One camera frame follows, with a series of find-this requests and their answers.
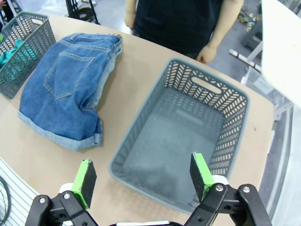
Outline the person's left hand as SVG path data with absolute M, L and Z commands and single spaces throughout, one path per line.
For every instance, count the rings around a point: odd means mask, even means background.
M 203 64 L 210 63 L 214 60 L 216 52 L 217 47 L 208 44 L 202 48 L 202 50 L 197 55 L 196 60 Z

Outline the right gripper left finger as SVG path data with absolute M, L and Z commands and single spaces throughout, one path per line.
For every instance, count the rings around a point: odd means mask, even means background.
M 71 189 L 56 197 L 37 195 L 26 220 L 26 226 L 62 226 L 71 222 L 73 226 L 96 226 L 96 221 L 87 211 L 91 206 L 97 175 L 93 161 L 81 162 Z

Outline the person's right hand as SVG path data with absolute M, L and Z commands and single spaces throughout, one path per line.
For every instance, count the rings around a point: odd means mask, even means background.
M 135 16 L 136 16 L 136 13 L 126 12 L 126 14 L 125 14 L 124 22 L 125 22 L 126 26 L 131 30 L 134 29 Z

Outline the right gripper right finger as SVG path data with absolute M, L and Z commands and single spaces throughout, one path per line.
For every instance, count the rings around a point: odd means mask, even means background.
M 211 226 L 218 214 L 228 214 L 236 226 L 272 225 L 256 187 L 216 182 L 201 153 L 191 154 L 190 176 L 200 204 L 186 226 Z

